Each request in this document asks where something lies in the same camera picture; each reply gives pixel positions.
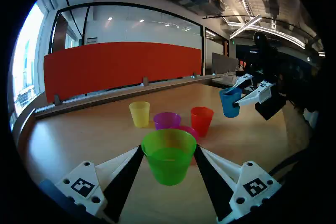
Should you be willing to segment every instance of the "orange cup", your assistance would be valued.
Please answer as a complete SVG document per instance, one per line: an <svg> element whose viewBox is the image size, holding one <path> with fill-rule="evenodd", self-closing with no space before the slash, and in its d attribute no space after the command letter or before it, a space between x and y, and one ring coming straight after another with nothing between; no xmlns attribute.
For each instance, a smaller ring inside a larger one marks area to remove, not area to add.
<svg viewBox="0 0 336 224"><path fill-rule="evenodd" d="M192 128L200 137L205 137L213 118L213 110L206 107L195 107L191 109Z"/></svg>

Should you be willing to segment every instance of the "red partition panel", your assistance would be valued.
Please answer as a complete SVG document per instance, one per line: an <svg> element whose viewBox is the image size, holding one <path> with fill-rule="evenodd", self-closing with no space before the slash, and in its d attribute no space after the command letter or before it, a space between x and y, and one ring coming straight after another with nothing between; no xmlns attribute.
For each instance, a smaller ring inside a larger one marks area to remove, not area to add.
<svg viewBox="0 0 336 224"><path fill-rule="evenodd" d="M112 42L85 45L46 55L48 102L84 93L201 73L201 50L160 43Z"/></svg>

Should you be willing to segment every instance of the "glass wall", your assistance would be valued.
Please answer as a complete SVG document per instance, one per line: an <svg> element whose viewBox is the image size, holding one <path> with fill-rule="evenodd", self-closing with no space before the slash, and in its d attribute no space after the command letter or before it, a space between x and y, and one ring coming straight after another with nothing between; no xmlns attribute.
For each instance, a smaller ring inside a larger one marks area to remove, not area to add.
<svg viewBox="0 0 336 224"><path fill-rule="evenodd" d="M158 11L127 6L90 7L84 44L154 42L202 49L200 26Z"/></svg>
<svg viewBox="0 0 336 224"><path fill-rule="evenodd" d="M39 30L44 15L37 4L29 12L18 36L13 59L13 97L16 116L37 94L34 83L34 62Z"/></svg>
<svg viewBox="0 0 336 224"><path fill-rule="evenodd" d="M70 11L58 15L51 52L81 46L82 43L86 46L110 42L152 42L202 50L202 28L188 20L130 6L98 5L87 10L88 7L72 9L75 22Z"/></svg>

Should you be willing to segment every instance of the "desk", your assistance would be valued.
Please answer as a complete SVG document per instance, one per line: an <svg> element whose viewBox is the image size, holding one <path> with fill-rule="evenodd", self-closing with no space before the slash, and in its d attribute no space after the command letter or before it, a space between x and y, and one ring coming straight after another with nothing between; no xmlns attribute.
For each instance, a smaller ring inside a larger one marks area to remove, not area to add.
<svg viewBox="0 0 336 224"><path fill-rule="evenodd" d="M134 127L128 105L139 100L150 103L151 119L171 111L188 126L192 107L213 109L210 129L200 145L240 165L253 160L269 171L302 149L289 144L282 111L265 121L250 104L241 107L236 118L226 118L219 91L190 84L38 120L23 157L27 170L36 183L46 178L56 183L83 160L98 165L139 145L154 130L152 123L146 129ZM144 157L120 223L203 224L214 223L215 216L194 161L182 183L167 187L155 181Z"/></svg>

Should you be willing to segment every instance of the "window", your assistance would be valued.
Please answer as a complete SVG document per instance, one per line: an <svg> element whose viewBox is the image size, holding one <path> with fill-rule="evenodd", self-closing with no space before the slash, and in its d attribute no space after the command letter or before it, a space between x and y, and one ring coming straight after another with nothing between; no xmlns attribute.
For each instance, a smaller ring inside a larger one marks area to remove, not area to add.
<svg viewBox="0 0 336 224"><path fill-rule="evenodd" d="M65 43L65 49L72 48L78 46L78 41L72 38L69 33L66 34L66 43Z"/></svg>
<svg viewBox="0 0 336 224"><path fill-rule="evenodd" d="M31 8L18 36L13 60L13 98L16 116L36 96L34 60L39 30L44 18L37 4Z"/></svg>

